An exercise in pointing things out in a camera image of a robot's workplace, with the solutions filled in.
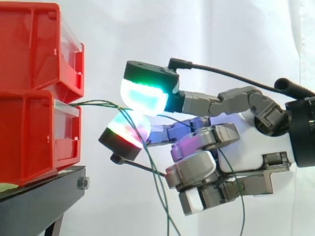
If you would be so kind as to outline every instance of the black metal stand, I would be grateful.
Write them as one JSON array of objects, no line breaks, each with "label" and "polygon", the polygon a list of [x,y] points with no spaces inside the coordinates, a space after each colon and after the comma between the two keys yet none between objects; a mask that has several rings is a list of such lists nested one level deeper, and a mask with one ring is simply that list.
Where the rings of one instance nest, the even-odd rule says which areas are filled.
[{"label": "black metal stand", "polygon": [[84,195],[85,166],[0,193],[0,236],[58,236],[63,214]]}]

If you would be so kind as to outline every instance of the metal bolt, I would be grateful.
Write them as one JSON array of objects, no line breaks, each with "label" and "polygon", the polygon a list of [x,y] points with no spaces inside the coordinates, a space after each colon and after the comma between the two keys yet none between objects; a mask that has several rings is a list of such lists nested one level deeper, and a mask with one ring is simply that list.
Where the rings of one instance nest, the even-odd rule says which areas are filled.
[{"label": "metal bolt", "polygon": [[90,178],[89,177],[80,177],[77,182],[78,189],[87,190],[90,186]]}]

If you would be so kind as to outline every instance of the led light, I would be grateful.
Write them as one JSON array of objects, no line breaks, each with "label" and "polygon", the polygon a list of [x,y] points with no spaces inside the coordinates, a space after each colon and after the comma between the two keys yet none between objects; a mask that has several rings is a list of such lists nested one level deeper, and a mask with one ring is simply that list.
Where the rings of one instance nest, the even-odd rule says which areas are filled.
[{"label": "led light", "polygon": [[136,84],[123,79],[121,97],[131,109],[144,115],[156,116],[164,111],[168,94],[160,88]]},{"label": "led light", "polygon": [[[146,141],[151,132],[151,125],[149,120],[144,115],[139,114],[135,111],[126,112],[131,117],[143,140]],[[116,115],[115,118],[109,123],[107,128],[109,128],[111,131],[113,131],[129,143],[135,145],[138,148],[142,148],[142,144],[138,135],[130,126],[123,114],[119,113],[118,115]]]}]

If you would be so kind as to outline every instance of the white backdrop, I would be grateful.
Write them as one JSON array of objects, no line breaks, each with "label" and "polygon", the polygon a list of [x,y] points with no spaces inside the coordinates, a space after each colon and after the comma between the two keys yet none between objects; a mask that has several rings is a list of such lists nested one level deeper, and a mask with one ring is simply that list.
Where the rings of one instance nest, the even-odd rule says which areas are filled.
[{"label": "white backdrop", "polygon": [[[299,4],[294,0],[56,2],[86,46],[84,100],[106,99],[123,104],[120,82],[125,63],[130,59],[167,65],[170,57],[178,57],[216,66],[269,86],[279,77],[300,82],[298,53],[303,47]],[[180,74],[183,90],[217,95],[227,89],[246,86],[200,71],[180,71]],[[279,103],[287,101],[284,96],[266,94]],[[97,141],[116,113],[94,107],[83,109],[80,164],[87,166],[91,186],[65,214],[62,236],[165,235],[166,217],[152,175],[129,166],[115,166],[109,160],[111,152]],[[170,121],[152,119],[152,124],[167,122]],[[152,149],[160,170],[172,164],[169,148]],[[149,164],[144,153],[137,161]],[[296,194],[292,181],[272,196],[245,197],[245,236],[314,235],[309,210],[315,210],[311,201],[314,175],[312,169],[298,170],[297,174]],[[167,190],[167,195],[171,215],[183,236],[239,234],[240,200],[184,217],[176,191]]]}]

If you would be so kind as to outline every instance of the red plastic drawer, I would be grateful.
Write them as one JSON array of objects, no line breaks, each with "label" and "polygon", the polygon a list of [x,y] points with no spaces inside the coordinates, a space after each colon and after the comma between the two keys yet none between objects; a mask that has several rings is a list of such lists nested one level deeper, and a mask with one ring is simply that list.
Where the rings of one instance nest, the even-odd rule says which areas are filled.
[{"label": "red plastic drawer", "polygon": [[80,161],[81,111],[43,90],[0,91],[0,183],[23,186]]},{"label": "red plastic drawer", "polygon": [[83,96],[84,46],[54,3],[0,1],[0,89],[46,89],[65,103]]}]

